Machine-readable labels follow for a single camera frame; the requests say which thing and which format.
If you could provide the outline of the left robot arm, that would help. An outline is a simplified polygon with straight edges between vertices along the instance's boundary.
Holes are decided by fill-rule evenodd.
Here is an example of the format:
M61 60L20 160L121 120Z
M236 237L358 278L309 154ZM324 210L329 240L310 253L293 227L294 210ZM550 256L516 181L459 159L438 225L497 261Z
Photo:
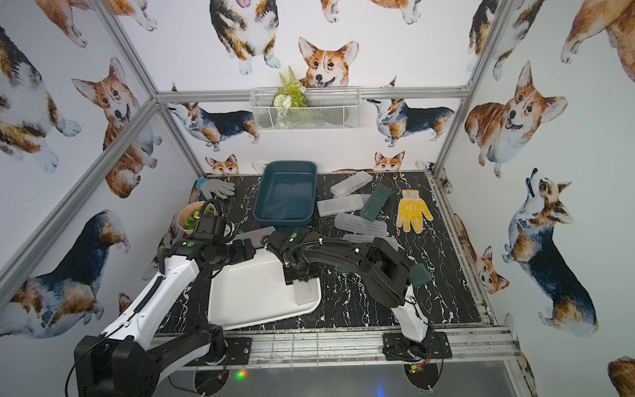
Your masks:
M151 396L181 367L208 356L224 362L229 348L220 325L202 319L190 331L152 347L163 318L199 275L216 276L227 266L255 258L250 240L236 240L228 220L203 216L194 232L159 256L159 269L131 305L96 337L74 349L70 374L81 396Z

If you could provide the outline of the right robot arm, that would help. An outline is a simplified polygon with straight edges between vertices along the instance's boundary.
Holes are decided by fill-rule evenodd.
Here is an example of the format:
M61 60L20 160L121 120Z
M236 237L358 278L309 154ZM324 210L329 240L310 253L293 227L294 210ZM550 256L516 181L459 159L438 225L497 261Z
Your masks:
M421 343L427 336L428 319L415 305L414 264L384 239L351 243L325 237L312 228L297 228L290 234L272 233L265 238L265 248L282 263L288 285L317 278L322 265L356 274L369 296L392 310L404 337Z

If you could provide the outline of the white plastic storage box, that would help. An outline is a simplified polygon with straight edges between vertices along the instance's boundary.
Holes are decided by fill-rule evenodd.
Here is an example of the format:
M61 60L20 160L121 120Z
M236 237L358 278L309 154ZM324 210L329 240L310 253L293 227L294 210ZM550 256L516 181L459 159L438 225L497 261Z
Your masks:
M314 312L322 300L297 305L293 284L284 282L283 264L269 251L226 266L210 286L208 322L225 330L240 329Z

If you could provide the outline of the teal plastic storage box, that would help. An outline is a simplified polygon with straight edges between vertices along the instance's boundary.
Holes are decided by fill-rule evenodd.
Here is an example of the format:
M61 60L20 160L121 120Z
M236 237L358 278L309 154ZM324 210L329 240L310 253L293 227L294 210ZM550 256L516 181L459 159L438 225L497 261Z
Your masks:
M263 171L253 216L265 227L308 226L316 202L318 168L306 160L278 160Z

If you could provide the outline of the beige pot with green plant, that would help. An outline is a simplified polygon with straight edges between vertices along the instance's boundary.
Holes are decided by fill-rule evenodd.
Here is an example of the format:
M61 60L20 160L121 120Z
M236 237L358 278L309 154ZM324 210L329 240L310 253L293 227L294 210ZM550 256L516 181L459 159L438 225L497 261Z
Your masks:
M201 212L201 208L203 208L204 204L204 201L191 203L179 213L177 217L177 225L184 234L191 234L195 230L198 226L202 213L204 215L216 215L218 213L215 206L211 203L209 203L205 207L204 211Z

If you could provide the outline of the grey work glove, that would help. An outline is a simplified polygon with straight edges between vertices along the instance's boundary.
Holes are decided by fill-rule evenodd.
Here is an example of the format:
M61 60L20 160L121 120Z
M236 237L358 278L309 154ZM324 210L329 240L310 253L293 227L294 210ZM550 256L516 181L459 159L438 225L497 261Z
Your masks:
M219 198L227 199L235 195L235 185L223 180L200 178L195 188L200 191L206 199Z

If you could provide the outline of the dark green case upright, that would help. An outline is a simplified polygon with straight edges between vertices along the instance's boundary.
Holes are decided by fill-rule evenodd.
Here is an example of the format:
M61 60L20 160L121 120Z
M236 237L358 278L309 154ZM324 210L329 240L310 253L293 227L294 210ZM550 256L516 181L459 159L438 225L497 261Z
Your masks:
M392 195L392 189L385 185L378 185L364 206L360 210L360 216L369 222L375 221Z

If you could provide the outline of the dark green case near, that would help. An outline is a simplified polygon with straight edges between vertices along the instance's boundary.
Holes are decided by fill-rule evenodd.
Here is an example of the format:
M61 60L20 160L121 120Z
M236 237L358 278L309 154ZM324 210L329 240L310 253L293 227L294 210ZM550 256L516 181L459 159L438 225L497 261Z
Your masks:
M410 267L408 279L414 290L432 281L428 268L422 263Z

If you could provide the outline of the yellow work glove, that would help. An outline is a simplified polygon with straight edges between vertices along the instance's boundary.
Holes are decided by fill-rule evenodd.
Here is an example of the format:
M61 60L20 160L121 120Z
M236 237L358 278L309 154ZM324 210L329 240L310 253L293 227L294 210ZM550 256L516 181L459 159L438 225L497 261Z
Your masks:
M405 233L423 232L424 221L433 221L433 215L426 202L419 197L418 190L401 190L396 227Z

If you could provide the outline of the artificial fern plant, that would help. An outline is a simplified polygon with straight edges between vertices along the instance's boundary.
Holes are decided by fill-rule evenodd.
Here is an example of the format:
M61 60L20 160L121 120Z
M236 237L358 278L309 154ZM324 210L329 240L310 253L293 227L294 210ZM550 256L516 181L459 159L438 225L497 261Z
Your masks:
M308 106L306 88L297 78L291 67L288 68L288 77L279 73L281 86L277 90L273 107L277 112L277 122L280 128L299 127L306 122L307 112L304 109Z

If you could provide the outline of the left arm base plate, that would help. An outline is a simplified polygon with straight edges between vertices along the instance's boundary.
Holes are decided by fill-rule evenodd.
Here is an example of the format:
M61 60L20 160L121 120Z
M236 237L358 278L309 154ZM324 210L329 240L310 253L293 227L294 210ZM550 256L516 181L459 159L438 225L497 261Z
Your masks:
M219 363L225 366L246 366L250 360L252 342L251 337L226 338L225 352Z

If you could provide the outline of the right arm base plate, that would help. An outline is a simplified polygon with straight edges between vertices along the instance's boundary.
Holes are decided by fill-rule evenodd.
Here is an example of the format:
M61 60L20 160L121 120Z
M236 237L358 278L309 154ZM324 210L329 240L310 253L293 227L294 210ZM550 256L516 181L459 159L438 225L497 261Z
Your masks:
M447 335L429 331L423 342L407 339L401 333L384 333L382 353L387 361L422 362L431 359L447 360L453 357Z

